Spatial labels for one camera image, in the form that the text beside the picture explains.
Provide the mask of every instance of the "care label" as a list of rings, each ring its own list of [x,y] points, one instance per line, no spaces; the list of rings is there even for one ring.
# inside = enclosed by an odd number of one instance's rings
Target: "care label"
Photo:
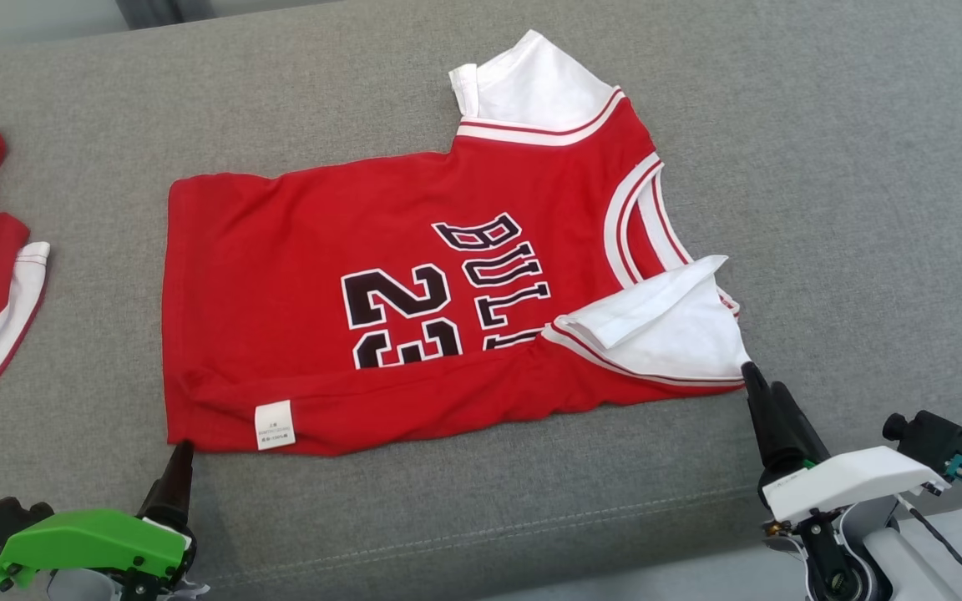
[[[259,440],[259,450],[294,444],[295,427],[291,424],[291,401],[255,407],[255,434]]]

